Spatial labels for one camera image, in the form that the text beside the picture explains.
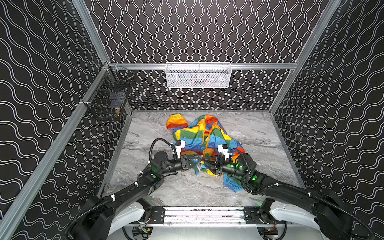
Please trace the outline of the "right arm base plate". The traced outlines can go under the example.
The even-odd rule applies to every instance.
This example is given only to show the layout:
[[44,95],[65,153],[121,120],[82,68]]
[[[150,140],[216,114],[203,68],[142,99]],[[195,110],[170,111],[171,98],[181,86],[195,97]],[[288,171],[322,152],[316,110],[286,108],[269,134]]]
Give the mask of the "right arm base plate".
[[276,220],[269,212],[266,210],[260,210],[260,207],[245,207],[244,210],[244,220],[247,225],[283,225],[285,221]]

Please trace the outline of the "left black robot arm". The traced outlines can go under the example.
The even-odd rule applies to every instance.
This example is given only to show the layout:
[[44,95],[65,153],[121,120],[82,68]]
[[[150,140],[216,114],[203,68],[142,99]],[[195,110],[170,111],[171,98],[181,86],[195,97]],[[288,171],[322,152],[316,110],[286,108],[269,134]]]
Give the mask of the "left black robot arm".
[[[166,152],[152,155],[158,141],[169,145],[173,159]],[[108,238],[113,220],[130,204],[148,196],[157,190],[169,176],[179,171],[193,168],[202,161],[199,155],[181,155],[182,147],[169,143],[163,138],[156,138],[149,149],[149,163],[137,175],[136,181],[128,187],[109,196],[94,196],[84,205],[80,213],[66,226],[62,233],[63,240],[105,240]]]

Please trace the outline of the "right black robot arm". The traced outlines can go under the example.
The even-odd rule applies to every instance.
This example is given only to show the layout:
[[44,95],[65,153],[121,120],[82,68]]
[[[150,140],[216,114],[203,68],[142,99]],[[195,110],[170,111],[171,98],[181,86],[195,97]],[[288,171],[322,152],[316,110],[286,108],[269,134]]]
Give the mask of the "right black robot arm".
[[351,213],[334,192],[318,192],[299,188],[256,170],[256,162],[249,154],[237,155],[236,160],[224,155],[203,158],[203,166],[215,176],[226,174],[240,181],[251,195],[264,195],[299,207],[315,217],[315,224],[330,240],[373,240],[375,233],[361,219]]

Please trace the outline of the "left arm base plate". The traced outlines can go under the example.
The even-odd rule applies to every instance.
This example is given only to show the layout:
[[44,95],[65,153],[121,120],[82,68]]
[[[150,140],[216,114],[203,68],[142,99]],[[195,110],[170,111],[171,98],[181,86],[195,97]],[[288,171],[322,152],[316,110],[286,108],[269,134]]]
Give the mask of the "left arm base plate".
[[166,209],[163,207],[151,207],[145,210],[143,216],[134,224],[163,224]]

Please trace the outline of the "rainbow striped jacket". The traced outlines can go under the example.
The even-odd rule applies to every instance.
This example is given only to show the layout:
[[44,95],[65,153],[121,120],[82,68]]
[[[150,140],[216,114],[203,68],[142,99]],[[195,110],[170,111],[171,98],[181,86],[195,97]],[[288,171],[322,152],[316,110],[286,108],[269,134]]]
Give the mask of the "rainbow striped jacket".
[[[181,114],[173,114],[169,116],[166,127],[172,132],[175,142],[176,140],[186,142],[181,156],[195,155],[201,156],[202,160],[211,159],[214,161],[215,157],[219,156],[218,145],[226,144],[232,156],[231,162],[243,165],[246,167],[246,174],[251,174],[253,164],[246,159],[244,148],[227,134],[215,116],[203,115],[188,124]],[[214,175],[210,169],[207,169],[202,162],[193,169],[196,174],[204,172],[210,176],[219,177]]]

